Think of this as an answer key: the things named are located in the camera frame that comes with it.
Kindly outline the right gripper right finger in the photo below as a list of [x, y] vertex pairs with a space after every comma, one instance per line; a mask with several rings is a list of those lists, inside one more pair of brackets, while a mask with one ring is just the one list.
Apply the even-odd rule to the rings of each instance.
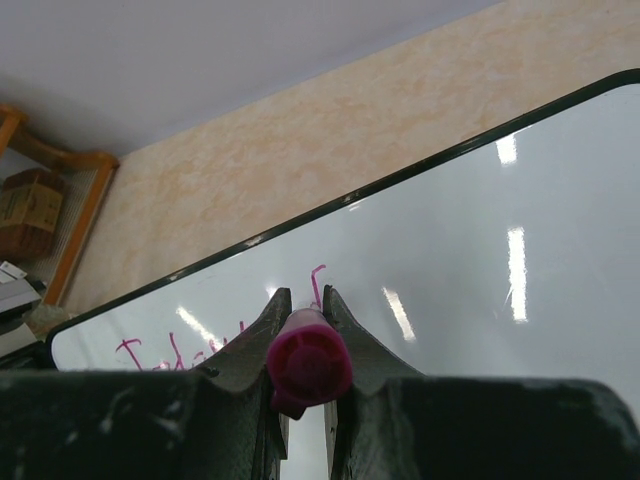
[[333, 287], [323, 312], [353, 364], [325, 407], [333, 479], [635, 479], [639, 430], [590, 380], [425, 375], [388, 350]]

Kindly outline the white whiteboard black frame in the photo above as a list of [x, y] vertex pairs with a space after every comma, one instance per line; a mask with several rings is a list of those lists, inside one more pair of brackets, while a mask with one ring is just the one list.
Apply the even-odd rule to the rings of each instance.
[[[599, 382], [639, 430], [638, 71], [85, 313], [54, 329], [49, 354], [61, 372], [188, 370], [278, 289], [291, 313], [324, 315], [329, 286], [425, 375]], [[287, 456], [308, 457], [299, 479], [329, 475], [329, 403], [298, 420], [271, 408], [288, 423]]]

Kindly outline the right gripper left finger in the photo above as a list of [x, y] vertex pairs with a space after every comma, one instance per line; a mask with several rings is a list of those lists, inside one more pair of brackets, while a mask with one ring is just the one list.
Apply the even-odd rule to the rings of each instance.
[[5, 479], [276, 479], [288, 423], [270, 407], [278, 289], [221, 351], [180, 371], [5, 370]]

